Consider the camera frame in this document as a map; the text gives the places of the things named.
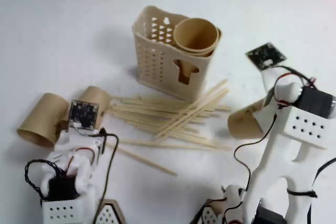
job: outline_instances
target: white robot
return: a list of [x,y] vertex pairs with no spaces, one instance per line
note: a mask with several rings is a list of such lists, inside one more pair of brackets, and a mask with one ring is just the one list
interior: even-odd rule
[[[268,75],[267,81],[272,83],[269,86],[272,88],[262,110],[254,113],[265,137],[269,136],[261,162],[246,188],[235,185],[226,188],[223,197],[226,202],[221,214],[216,216],[211,202],[206,203],[198,224],[307,223],[311,201],[317,197],[312,185],[322,165],[324,151],[330,145],[330,119],[336,114],[336,99],[317,90],[310,80],[307,84],[292,82],[287,78],[291,72],[277,75],[274,69],[269,72],[273,79]],[[298,155],[292,161],[285,158],[291,141],[301,143]],[[260,204],[267,189],[280,177],[288,183],[289,207],[284,217]]]
[[[91,127],[97,111],[97,104],[73,101],[69,127],[61,131],[54,151],[46,160],[33,160],[25,168],[26,181],[40,194],[44,224],[124,223],[116,201],[103,204],[104,193],[102,196],[91,180],[104,153],[106,138],[112,135],[117,139],[111,162],[119,142],[116,135]],[[40,188],[31,183],[28,177],[32,163],[44,163]]]

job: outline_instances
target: paper cup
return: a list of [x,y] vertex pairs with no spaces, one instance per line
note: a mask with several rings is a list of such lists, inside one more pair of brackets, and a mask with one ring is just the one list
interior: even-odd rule
[[175,26],[173,39],[178,48],[191,53],[210,52],[218,42],[216,26],[202,18],[188,18]]
[[66,114],[69,103],[62,97],[46,93],[36,104],[17,134],[34,144],[52,147],[60,133],[60,119]]
[[96,125],[94,127],[99,129],[102,117],[104,116],[107,108],[110,106],[110,95],[98,87],[89,86],[78,100],[82,102],[96,103],[99,105]]
[[263,132],[254,118],[253,113],[263,107],[264,100],[261,99],[233,114],[227,120],[230,134],[237,139],[261,138]]

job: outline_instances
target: wire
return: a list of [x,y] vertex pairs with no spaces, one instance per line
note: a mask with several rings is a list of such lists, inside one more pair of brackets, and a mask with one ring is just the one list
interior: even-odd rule
[[[314,182],[313,182],[313,185],[317,179],[317,177],[320,175],[320,173],[326,169],[329,165],[332,165],[333,163],[336,162],[336,157],[329,160],[328,162],[326,162],[324,165],[322,165],[318,170],[317,170],[317,173],[316,173],[316,176],[315,176],[315,179],[314,179]],[[309,207],[309,211],[307,213],[307,224],[311,224],[311,205]]]
[[315,80],[309,79],[303,73],[300,73],[299,71],[295,70],[294,68],[290,68],[290,67],[283,66],[283,65],[277,65],[277,66],[274,66],[273,68],[284,68],[284,69],[287,69],[292,74],[295,74],[298,77],[305,79],[307,81],[307,84],[308,84],[307,86],[309,86],[309,87],[311,87],[313,89],[317,89],[316,86],[315,86],[315,84],[314,84]]
[[225,210],[225,212],[224,212],[224,215],[223,215],[223,221],[224,221],[224,223],[226,223],[227,224],[227,221],[226,221],[226,213],[228,212],[228,211],[230,211],[230,210],[233,210],[233,209],[237,209],[238,207],[240,207],[241,205],[242,205],[242,201],[237,205],[237,206],[235,206],[235,207],[229,207],[229,208],[227,208],[226,210]]
[[61,168],[59,168],[55,163],[49,161],[49,160],[45,160],[45,159],[34,159],[29,161],[26,166],[25,166],[25,181],[39,194],[40,196],[40,200],[46,200],[47,197],[45,197],[41,191],[41,188],[36,186],[30,179],[28,176],[29,173],[29,167],[31,164],[34,163],[45,163],[47,165],[49,165],[51,168],[53,168],[55,170],[56,176],[60,177],[62,176],[65,172],[64,170],[62,170]]
[[106,180],[105,180],[105,186],[104,186],[104,191],[103,191],[103,194],[101,196],[101,199],[99,201],[99,204],[98,204],[98,207],[97,207],[97,211],[96,211],[96,214],[94,215],[94,219],[93,219],[93,223],[96,223],[96,220],[97,220],[97,217],[98,217],[98,214],[99,214],[99,211],[101,209],[101,206],[102,206],[102,203],[104,201],[104,198],[105,198],[105,194],[106,194],[106,191],[107,191],[107,185],[109,183],[109,176],[110,176],[110,171],[111,171],[111,166],[112,166],[112,161],[113,161],[113,158],[114,158],[114,155],[115,155],[115,152],[118,148],[118,145],[119,145],[119,138],[117,135],[115,134],[112,134],[112,133],[106,133],[106,130],[104,128],[102,128],[99,132],[98,135],[95,135],[95,136],[104,136],[104,143],[106,143],[106,140],[107,140],[107,137],[108,136],[113,136],[115,139],[116,139],[116,145],[114,146],[114,149],[113,149],[113,152],[112,152],[112,155],[111,155],[111,159],[110,159],[110,163],[109,163],[109,166],[108,166],[108,169],[107,169],[107,174],[106,174]]
[[94,153],[95,151],[92,148],[89,148],[89,147],[80,147],[80,148],[75,149],[74,152],[77,152],[77,151],[80,151],[80,150],[88,150],[88,151],[92,152],[93,156],[92,156],[92,160],[91,160],[91,165],[93,165],[93,162],[95,161],[95,158],[96,158],[96,154]]
[[234,153],[233,153],[233,156],[234,156],[235,160],[238,161],[239,163],[241,163],[242,165],[244,165],[244,166],[246,167],[246,169],[248,170],[248,181],[247,181],[247,185],[246,185],[246,189],[245,189],[245,191],[247,191],[248,186],[249,186],[249,184],[250,184],[250,180],[251,180],[251,170],[250,170],[250,168],[247,166],[247,164],[245,164],[243,161],[241,161],[241,160],[239,160],[239,159],[237,158],[236,153],[237,153],[237,151],[238,151],[240,148],[242,148],[242,147],[244,147],[244,146],[258,144],[258,143],[260,143],[262,140],[264,140],[264,139],[266,138],[266,136],[269,134],[269,132],[271,131],[271,129],[273,128],[273,125],[274,125],[276,119],[277,119],[277,115],[274,114],[273,122],[272,122],[270,128],[268,129],[268,131],[266,132],[266,134],[262,137],[262,139],[260,139],[260,140],[258,140],[258,141],[256,141],[256,142],[253,142],[253,143],[242,144],[242,145],[238,146],[238,147],[235,149]]
[[92,135],[89,135],[89,134],[86,134],[86,133],[83,133],[81,132],[77,127],[74,127],[76,129],[76,131],[78,131],[78,133],[82,136],[92,136]]

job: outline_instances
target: white tabletop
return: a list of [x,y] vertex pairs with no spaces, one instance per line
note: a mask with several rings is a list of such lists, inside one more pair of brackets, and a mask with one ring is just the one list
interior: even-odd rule
[[[268,41],[288,57],[287,65],[317,77],[321,90],[336,94],[336,0],[0,0],[1,223],[41,223],[38,195],[24,181],[24,166],[50,150],[23,141],[15,130],[43,93],[70,100],[96,85],[113,95],[159,94],[134,77],[131,26],[146,5],[206,18],[223,31],[207,87],[228,78],[231,92],[223,102],[233,109],[265,95],[261,75],[245,52]],[[242,141],[229,136],[227,116],[209,120],[203,131],[236,146]],[[109,115],[103,126],[121,138],[150,137]],[[239,155],[255,168],[264,147],[261,143]],[[188,223],[207,198],[221,196],[220,185],[243,186],[247,180],[231,152],[125,148],[178,173],[173,177],[117,153],[107,197],[118,201],[131,224]],[[334,150],[326,151],[326,160]],[[101,187],[108,155],[96,178]],[[39,183],[40,169],[32,169],[31,176]],[[312,223],[334,219],[335,180],[333,166],[316,182]],[[280,181],[267,194],[281,214],[288,205],[285,188]]]

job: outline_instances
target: beige utensil holder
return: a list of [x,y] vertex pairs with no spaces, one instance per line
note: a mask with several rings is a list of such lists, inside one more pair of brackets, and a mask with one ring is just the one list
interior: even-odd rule
[[[202,93],[204,80],[214,51],[207,57],[191,56],[173,42],[175,26],[188,17],[147,6],[132,26],[138,60],[138,81],[147,86],[194,101]],[[180,78],[180,61],[196,68],[189,78]]]

